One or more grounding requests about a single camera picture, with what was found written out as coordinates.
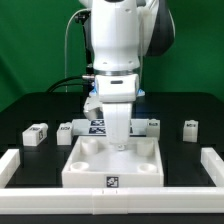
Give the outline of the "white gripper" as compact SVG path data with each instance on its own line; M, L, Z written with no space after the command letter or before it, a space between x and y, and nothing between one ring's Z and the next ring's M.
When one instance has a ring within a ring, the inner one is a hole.
M97 118L101 109L106 137L117 150L124 150L130 136L132 106L139 91L137 74L95 77L96 94L88 96L83 112L88 120Z

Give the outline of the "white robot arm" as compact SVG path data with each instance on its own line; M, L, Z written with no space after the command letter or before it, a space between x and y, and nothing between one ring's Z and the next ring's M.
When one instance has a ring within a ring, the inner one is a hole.
M108 143L122 150L129 141L142 58L170 48L175 38L173 18L167 0L79 1L90 10L87 33L95 73L84 113L93 120L100 109Z

